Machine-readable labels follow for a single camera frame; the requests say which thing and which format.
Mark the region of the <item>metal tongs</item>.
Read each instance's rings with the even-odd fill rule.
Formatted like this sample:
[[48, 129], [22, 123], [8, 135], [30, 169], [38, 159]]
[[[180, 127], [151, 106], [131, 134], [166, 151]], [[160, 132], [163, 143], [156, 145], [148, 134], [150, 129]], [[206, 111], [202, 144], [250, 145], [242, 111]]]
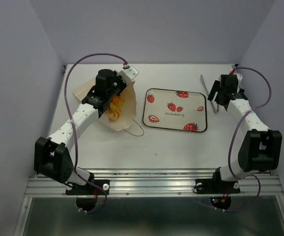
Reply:
[[[204, 89], [206, 95], [209, 96], [209, 91], [208, 91], [207, 86], [205, 84], [204, 76], [202, 74], [200, 75], [200, 82], [201, 82], [201, 85], [203, 86], [203, 89]], [[210, 105], [212, 107], [213, 113], [217, 114], [219, 112], [219, 105], [215, 106], [212, 101], [209, 101], [209, 102], [210, 102]]]

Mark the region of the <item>fake croissant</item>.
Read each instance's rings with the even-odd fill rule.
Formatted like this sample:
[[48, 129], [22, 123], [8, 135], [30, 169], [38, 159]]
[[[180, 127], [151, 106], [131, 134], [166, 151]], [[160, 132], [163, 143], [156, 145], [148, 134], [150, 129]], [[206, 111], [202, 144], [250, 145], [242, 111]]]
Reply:
[[116, 121], [121, 115], [121, 108], [124, 105], [124, 98], [121, 96], [114, 96], [110, 102], [110, 107], [107, 110], [109, 120]]

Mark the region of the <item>beige paper bag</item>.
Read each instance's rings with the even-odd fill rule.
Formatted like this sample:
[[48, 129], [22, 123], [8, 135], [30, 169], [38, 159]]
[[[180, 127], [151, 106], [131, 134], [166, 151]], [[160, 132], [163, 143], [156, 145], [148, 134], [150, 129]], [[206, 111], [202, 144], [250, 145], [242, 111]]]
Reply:
[[132, 80], [130, 84], [121, 92], [120, 95], [124, 98], [124, 105], [121, 108], [121, 115], [118, 120], [109, 120], [107, 110], [98, 119], [100, 123], [111, 128], [114, 131], [125, 131], [132, 136], [141, 137], [144, 135], [144, 130], [141, 128], [141, 134], [134, 134], [129, 131], [129, 127], [132, 123], [136, 123], [135, 118], [137, 115], [137, 100], [136, 93], [134, 90], [135, 81]]

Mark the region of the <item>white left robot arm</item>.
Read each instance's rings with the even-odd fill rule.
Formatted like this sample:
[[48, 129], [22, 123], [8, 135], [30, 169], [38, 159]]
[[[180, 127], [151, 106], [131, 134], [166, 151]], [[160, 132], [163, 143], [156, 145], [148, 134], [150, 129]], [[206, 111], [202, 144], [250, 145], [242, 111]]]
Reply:
[[130, 66], [116, 72], [101, 69], [95, 77], [95, 84], [85, 94], [75, 113], [55, 133], [47, 138], [40, 137], [34, 146], [34, 170], [59, 183], [76, 184], [84, 194], [94, 189], [93, 174], [79, 168], [72, 161], [70, 150], [77, 146], [78, 138], [109, 107], [111, 100], [120, 95], [138, 71]]

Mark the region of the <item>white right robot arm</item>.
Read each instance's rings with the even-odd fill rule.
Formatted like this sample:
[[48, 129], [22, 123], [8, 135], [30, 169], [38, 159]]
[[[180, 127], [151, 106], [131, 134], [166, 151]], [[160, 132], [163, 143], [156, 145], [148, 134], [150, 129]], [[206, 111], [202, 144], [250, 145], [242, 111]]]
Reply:
[[208, 100], [218, 105], [237, 121], [234, 134], [244, 134], [236, 159], [227, 158], [227, 165], [220, 167], [218, 176], [211, 179], [212, 189], [222, 192], [228, 182], [245, 178], [256, 172], [275, 170], [278, 167], [282, 134], [265, 125], [251, 108], [244, 90], [239, 87], [240, 78], [236, 74], [221, 75], [212, 86]]

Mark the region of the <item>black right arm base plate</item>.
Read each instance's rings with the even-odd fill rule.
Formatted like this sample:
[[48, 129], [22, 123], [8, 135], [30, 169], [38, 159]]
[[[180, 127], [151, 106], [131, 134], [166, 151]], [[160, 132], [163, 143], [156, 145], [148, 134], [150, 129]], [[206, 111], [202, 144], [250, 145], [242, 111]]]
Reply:
[[199, 178], [195, 180], [194, 192], [197, 194], [239, 194], [240, 188], [237, 181], [214, 181], [211, 178]]

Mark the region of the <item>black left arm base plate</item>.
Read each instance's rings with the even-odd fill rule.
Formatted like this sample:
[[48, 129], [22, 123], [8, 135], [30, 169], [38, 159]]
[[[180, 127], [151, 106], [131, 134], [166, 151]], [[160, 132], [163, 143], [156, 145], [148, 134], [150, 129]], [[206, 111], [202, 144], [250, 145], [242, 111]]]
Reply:
[[[104, 185], [110, 186], [110, 181], [108, 179], [94, 179], [93, 182], [95, 185], [103, 188]], [[94, 195], [94, 187], [85, 184], [85, 185], [78, 185], [76, 183], [68, 183], [71, 187], [66, 186], [65, 194], [67, 196], [93, 196]]]

